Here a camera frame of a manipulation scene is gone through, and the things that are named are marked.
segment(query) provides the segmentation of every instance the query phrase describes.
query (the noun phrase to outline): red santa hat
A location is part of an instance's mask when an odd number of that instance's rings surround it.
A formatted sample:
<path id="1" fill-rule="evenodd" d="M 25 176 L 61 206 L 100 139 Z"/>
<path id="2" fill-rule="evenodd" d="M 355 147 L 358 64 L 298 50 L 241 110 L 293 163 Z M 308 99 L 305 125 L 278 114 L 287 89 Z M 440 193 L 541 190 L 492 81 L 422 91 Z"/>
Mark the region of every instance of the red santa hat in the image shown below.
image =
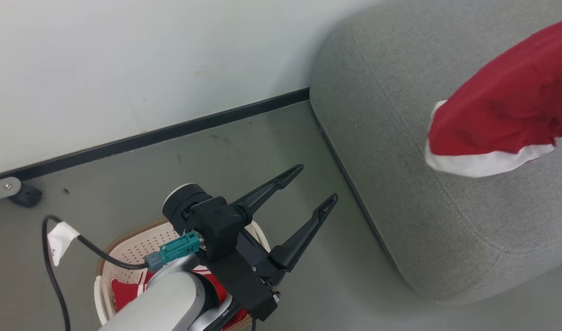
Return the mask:
<path id="1" fill-rule="evenodd" d="M 512 47 L 436 104 L 426 163 L 461 176 L 491 176 L 554 151 L 559 137 L 562 22 Z"/>

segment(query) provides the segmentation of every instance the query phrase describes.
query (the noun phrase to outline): white plastic basket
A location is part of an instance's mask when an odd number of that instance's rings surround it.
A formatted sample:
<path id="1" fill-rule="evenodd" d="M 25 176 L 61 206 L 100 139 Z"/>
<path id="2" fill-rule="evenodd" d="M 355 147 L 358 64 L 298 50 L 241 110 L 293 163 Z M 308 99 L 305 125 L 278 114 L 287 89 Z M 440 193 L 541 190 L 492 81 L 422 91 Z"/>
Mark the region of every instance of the white plastic basket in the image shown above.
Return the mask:
<path id="1" fill-rule="evenodd" d="M 269 243 L 256 222 L 253 221 L 246 226 L 246 230 L 248 230 L 267 251 L 270 251 Z M 117 258 L 119 261 L 139 264 L 144 262 L 144 256 L 159 250 L 162 244 L 168 243 L 177 237 L 178 234 L 172 229 L 172 225 L 166 219 L 163 219 L 114 241 L 107 247 L 106 253 L 111 257 Z M 97 265 L 97 276 L 93 286 L 93 295 L 95 308 L 102 325 L 107 323 L 107 321 L 115 315 L 115 301 L 113 292 L 111 291 L 111 280 L 115 278 L 121 283 L 137 284 L 142 274 L 146 272 L 147 269 L 126 270 L 118 268 L 100 259 Z"/>

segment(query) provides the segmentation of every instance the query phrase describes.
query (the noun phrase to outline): black baseboard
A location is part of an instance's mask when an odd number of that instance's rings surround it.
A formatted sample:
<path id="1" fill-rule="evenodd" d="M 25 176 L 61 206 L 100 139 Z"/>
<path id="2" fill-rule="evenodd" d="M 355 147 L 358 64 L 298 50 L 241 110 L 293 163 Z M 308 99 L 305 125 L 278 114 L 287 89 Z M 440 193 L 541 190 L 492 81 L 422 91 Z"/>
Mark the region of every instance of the black baseboard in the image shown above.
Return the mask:
<path id="1" fill-rule="evenodd" d="M 12 171 L 6 171 L 0 174 L 0 179 L 5 177 L 16 177 L 20 180 L 36 178 L 111 155 L 131 151 L 132 149 L 146 147 L 148 145 L 160 143 L 161 141 L 182 137 L 187 134 L 246 119 L 247 117 L 266 113 L 268 111 L 309 99 L 310 89 L 304 88 L 302 90 L 290 92 L 284 94 L 283 96 L 260 101 L 258 103 L 251 103 L 249 105 L 230 109 L 214 115 L 201 117 L 200 119 L 193 121 L 167 126 L 166 128 L 138 134 L 137 136 L 92 147 L 72 154 L 63 155 L 61 157 L 56 157 L 51 160 L 42 161 L 40 163 L 28 165 Z"/>

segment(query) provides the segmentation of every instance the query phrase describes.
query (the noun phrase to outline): metal bracket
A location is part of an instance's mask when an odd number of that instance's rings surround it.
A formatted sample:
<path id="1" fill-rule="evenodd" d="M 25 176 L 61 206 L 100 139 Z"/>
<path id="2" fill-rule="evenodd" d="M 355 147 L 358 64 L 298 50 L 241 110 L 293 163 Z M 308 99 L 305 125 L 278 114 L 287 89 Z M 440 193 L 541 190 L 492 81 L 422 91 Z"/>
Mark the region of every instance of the metal bracket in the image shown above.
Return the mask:
<path id="1" fill-rule="evenodd" d="M 0 199 L 16 195 L 22 188 L 22 182 L 15 177 L 0 180 Z"/>

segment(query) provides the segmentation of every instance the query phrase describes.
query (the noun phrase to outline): teal connector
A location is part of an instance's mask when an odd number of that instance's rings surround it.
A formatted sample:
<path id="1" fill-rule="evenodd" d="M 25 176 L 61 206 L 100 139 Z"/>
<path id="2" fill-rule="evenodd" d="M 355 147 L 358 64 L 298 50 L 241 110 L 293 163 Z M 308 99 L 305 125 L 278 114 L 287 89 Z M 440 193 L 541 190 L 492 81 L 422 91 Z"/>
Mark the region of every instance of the teal connector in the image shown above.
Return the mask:
<path id="1" fill-rule="evenodd" d="M 199 233 L 191 231 L 161 246 L 159 254 L 163 264 L 199 251 Z"/>

